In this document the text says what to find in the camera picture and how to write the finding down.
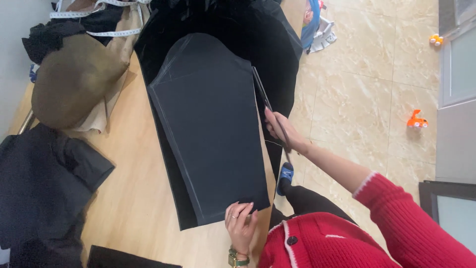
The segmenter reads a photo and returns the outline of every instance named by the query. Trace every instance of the hand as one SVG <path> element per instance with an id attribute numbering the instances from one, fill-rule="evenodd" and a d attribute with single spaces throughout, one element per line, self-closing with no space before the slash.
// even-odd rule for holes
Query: hand
<path id="1" fill-rule="evenodd" d="M 231 244 L 237 252 L 243 254 L 248 254 L 249 244 L 258 223 L 257 210 L 251 214 L 251 219 L 246 223 L 252 208 L 253 202 L 243 204 L 236 202 L 231 204 L 225 212 L 225 226 L 230 234 Z"/>
<path id="2" fill-rule="evenodd" d="M 284 141 L 290 149 L 296 150 L 300 154 L 306 153 L 306 144 L 308 142 L 303 136 L 301 136 L 301 134 L 296 131 L 296 129 L 294 129 L 294 127 L 284 115 L 278 112 L 273 113 L 266 107 L 265 116 L 266 128 L 268 129 L 271 136 Z M 278 124 L 278 120 L 286 131 L 286 134 L 288 134 L 289 141 L 286 141 L 283 131 L 281 130 L 281 127 Z"/>

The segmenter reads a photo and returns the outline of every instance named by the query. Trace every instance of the gold watch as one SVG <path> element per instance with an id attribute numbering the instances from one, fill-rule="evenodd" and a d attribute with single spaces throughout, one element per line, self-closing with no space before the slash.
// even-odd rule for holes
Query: gold watch
<path id="1" fill-rule="evenodd" d="M 237 251 L 233 247 L 230 247 L 230 250 L 228 252 L 228 264 L 230 264 L 233 268 L 249 264 L 248 256 L 246 256 L 246 260 L 237 260 Z"/>

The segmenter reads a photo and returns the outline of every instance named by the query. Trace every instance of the red knit sweater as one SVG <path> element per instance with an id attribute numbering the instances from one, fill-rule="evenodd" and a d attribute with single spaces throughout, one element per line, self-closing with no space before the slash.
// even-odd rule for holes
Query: red knit sweater
<path id="1" fill-rule="evenodd" d="M 372 173 L 354 193 L 370 209 L 390 255 L 403 268 L 476 268 L 476 256 L 433 221 L 402 187 Z M 260 268 L 398 268 L 371 236 L 330 213 L 272 228 Z"/>

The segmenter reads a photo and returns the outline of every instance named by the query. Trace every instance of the blue slipper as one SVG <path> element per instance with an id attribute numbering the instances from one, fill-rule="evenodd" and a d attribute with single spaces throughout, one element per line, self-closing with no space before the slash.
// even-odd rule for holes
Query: blue slipper
<path id="1" fill-rule="evenodd" d="M 279 196 L 284 196 L 284 194 L 281 193 L 281 190 L 279 189 L 279 182 L 281 180 L 289 180 L 289 182 L 291 183 L 293 181 L 293 175 L 294 175 L 293 165 L 291 165 L 291 163 L 288 163 L 288 162 L 284 163 L 283 166 L 281 167 L 281 173 L 279 174 L 279 180 L 276 187 L 276 193 Z"/>

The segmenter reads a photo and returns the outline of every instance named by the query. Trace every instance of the measuring tape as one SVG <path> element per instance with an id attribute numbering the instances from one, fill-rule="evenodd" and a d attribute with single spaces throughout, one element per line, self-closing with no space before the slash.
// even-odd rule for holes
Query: measuring tape
<path id="1" fill-rule="evenodd" d="M 137 29 L 132 29 L 132 30 L 125 30 L 125 31 L 108 31 L 108 32 L 90 32 L 87 31 L 88 34 L 94 35 L 94 36 L 108 36 L 108 37 L 118 37 L 118 36 L 129 36 L 133 34 L 138 34 L 142 30 L 142 27 L 144 26 L 144 22 L 142 21 L 142 10 L 140 9 L 139 4 L 149 4 L 152 0 L 135 0 L 131 2 L 122 2 L 118 0 L 98 0 L 96 2 L 96 5 L 94 6 L 93 11 L 86 11 L 86 12 L 76 12 L 76 11 L 71 11 L 71 12 L 51 12 L 50 13 L 50 19 L 71 19 L 71 18 L 84 18 L 87 17 L 95 12 L 105 10 L 106 4 L 111 4 L 114 6 L 118 7 L 127 7 L 131 5 L 137 5 L 137 12 L 139 12 L 139 20 L 140 20 L 140 28 Z M 62 0 L 59 0 L 57 3 L 57 10 L 61 9 L 61 2 Z"/>

